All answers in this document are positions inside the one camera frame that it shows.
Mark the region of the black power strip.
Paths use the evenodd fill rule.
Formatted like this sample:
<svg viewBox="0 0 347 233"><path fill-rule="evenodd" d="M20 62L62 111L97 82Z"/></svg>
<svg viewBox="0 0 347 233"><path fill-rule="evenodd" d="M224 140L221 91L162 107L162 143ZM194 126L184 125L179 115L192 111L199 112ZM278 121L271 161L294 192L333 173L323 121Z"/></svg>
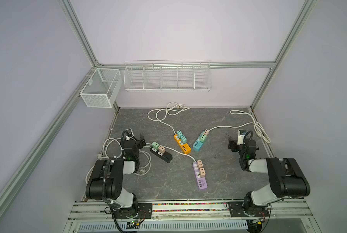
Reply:
<svg viewBox="0 0 347 233"><path fill-rule="evenodd" d="M173 159L173 156L168 152L161 153L158 149L155 149L153 147L150 148L150 151L152 154L156 155L166 163L170 163Z"/></svg>

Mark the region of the teal charger plug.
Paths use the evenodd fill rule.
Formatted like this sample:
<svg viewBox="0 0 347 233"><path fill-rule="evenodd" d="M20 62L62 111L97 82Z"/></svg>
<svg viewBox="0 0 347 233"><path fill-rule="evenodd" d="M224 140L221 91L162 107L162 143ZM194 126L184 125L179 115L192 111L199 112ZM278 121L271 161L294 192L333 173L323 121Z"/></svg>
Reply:
<svg viewBox="0 0 347 233"><path fill-rule="evenodd" d="M177 131L177 136L178 136L179 138L182 138L182 136L183 136L182 132L181 132L181 131Z"/></svg>
<svg viewBox="0 0 347 233"><path fill-rule="evenodd" d="M181 142L182 142L183 144L186 144L186 143L187 143L187 139L186 139L186 137L185 137L184 135L182 135L182 136L180 137L180 140L181 140Z"/></svg>

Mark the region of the orange power strip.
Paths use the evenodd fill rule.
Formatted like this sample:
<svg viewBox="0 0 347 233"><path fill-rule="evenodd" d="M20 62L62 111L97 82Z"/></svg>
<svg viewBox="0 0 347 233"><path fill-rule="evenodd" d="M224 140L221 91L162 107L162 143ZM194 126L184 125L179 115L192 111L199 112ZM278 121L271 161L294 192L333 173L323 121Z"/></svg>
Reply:
<svg viewBox="0 0 347 233"><path fill-rule="evenodd" d="M187 143L183 143L177 134L174 135L174 138L178 144L178 146L182 149L183 153L188 155L191 152L191 148Z"/></svg>

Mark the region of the green USB charger plug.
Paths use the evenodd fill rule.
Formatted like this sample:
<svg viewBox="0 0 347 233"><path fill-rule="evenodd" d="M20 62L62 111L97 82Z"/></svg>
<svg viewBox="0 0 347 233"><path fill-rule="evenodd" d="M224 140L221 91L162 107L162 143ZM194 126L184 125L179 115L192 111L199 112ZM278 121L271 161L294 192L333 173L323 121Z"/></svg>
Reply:
<svg viewBox="0 0 347 233"><path fill-rule="evenodd" d="M159 146L160 146L160 145L159 145L157 142L153 142L153 143L152 143L152 147L153 147L154 149L156 149L156 150L159 148Z"/></svg>

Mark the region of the pink USB charger plug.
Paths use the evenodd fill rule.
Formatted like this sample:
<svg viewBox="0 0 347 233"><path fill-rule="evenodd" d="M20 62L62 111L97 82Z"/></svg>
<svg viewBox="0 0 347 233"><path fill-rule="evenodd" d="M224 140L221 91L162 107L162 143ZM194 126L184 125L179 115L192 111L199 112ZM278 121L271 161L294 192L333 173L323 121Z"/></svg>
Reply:
<svg viewBox="0 0 347 233"><path fill-rule="evenodd" d="M159 151L161 154L164 154L165 151L166 151L166 149L165 149L164 146L160 145L160 146L158 147L158 151Z"/></svg>

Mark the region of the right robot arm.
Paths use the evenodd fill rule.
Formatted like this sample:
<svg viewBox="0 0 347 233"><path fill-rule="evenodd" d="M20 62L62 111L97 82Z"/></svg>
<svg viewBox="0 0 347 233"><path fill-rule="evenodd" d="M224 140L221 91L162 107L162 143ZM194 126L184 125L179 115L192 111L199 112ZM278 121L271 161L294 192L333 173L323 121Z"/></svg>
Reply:
<svg viewBox="0 0 347 233"><path fill-rule="evenodd" d="M259 149L252 131L238 130L237 139L228 139L228 149L239 154L239 164L243 171L268 175L269 184L248 192L242 204L243 211L254 215L272 203L285 198L307 197L310 185L294 158L257 158Z"/></svg>

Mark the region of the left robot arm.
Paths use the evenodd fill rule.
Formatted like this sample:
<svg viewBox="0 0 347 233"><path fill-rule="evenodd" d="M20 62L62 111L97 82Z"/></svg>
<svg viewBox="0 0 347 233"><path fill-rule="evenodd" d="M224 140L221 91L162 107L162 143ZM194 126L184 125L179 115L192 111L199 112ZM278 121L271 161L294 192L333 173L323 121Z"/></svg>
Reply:
<svg viewBox="0 0 347 233"><path fill-rule="evenodd" d="M140 167L139 150L146 145L145 138L123 136L120 158L101 159L95 162L85 194L88 199L103 201L111 210L136 215L138 200L135 194L123 188L123 176L137 173Z"/></svg>

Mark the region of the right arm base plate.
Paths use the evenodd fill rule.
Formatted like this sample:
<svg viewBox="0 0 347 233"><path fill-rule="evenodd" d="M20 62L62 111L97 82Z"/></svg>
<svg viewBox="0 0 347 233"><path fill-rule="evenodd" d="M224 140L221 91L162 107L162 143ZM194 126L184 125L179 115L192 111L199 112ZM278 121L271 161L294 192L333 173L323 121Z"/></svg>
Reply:
<svg viewBox="0 0 347 233"><path fill-rule="evenodd" d="M270 216L267 206L247 205L244 201L233 201L226 204L231 217L268 217Z"/></svg>

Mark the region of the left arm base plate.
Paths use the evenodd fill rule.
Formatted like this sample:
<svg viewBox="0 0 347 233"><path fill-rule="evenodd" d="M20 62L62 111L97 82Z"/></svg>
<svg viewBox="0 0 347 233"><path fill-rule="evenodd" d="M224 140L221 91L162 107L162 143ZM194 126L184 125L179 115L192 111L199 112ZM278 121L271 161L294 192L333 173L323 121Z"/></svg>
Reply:
<svg viewBox="0 0 347 233"><path fill-rule="evenodd" d="M138 202L130 208L114 210L113 213L116 219L150 219L153 213L153 204Z"/></svg>

